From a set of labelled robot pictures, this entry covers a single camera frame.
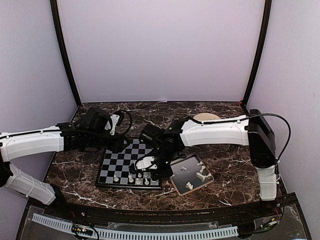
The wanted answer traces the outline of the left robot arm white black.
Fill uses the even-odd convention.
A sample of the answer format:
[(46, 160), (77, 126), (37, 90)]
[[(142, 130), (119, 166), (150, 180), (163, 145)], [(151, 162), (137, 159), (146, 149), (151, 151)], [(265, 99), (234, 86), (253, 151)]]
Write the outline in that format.
[(12, 160), (43, 153), (108, 149), (120, 152), (125, 147), (127, 131), (117, 132), (128, 112), (114, 113), (91, 107), (75, 122), (17, 133), (0, 135), (0, 186), (50, 206), (60, 218), (67, 218), (71, 208), (60, 188), (44, 183), (18, 169)]

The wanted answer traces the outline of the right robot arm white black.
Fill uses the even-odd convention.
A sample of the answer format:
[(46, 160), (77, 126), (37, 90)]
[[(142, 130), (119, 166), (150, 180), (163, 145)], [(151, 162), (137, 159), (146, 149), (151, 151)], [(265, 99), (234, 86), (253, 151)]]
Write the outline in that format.
[(134, 164), (138, 172), (150, 172), (153, 180), (173, 175), (170, 166), (186, 147), (198, 145), (248, 146), (251, 164), (256, 168), (261, 201), (255, 205), (255, 213), (266, 217), (275, 208), (277, 197), (275, 134), (257, 110), (248, 115), (213, 119), (211, 113), (174, 119), (168, 128), (147, 124), (139, 140), (153, 148), (153, 152), (139, 158)]

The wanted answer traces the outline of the black grey chessboard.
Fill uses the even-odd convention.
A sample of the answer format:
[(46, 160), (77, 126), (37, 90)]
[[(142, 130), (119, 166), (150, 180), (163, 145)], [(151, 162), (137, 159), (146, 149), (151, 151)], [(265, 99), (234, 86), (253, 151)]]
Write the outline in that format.
[[(137, 174), (129, 171), (129, 166), (142, 156), (150, 153), (152, 148), (141, 143), (137, 138), (129, 139), (129, 146), (121, 152), (111, 152), (106, 150), (104, 159), (100, 164), (95, 186), (98, 188), (117, 188), (117, 189), (136, 189), (136, 190), (161, 190), (162, 181), (151, 179), (148, 172), (149, 185), (145, 185), (145, 177), (142, 174), (141, 184), (136, 184)], [(114, 175), (119, 178), (118, 182), (114, 182)], [(128, 176), (132, 175), (133, 182), (129, 182)]]

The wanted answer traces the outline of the white queen chess piece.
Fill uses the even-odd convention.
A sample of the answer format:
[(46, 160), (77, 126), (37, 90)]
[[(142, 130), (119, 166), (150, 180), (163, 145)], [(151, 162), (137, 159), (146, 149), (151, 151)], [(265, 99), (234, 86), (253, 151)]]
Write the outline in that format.
[(129, 175), (129, 176), (128, 176), (128, 181), (129, 181), (130, 183), (132, 183), (132, 182), (134, 181), (132, 175)]

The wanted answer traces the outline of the white knight chess piece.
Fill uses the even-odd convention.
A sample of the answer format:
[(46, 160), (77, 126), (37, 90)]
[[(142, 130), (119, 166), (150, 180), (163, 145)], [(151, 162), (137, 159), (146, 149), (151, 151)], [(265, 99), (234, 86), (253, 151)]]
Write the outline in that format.
[(144, 178), (144, 184), (145, 184), (145, 185), (149, 185), (149, 183), (150, 183), (150, 182), (149, 182), (148, 178), (145, 177), (145, 178)]

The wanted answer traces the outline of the white bishop chess piece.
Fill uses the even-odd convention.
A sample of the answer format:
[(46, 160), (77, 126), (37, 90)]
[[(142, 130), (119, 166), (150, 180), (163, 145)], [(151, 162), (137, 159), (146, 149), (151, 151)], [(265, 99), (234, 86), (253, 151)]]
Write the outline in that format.
[(136, 179), (135, 179), (135, 184), (136, 184), (136, 185), (140, 185), (140, 184), (141, 184), (141, 180), (140, 180), (139, 178), (136, 178)]

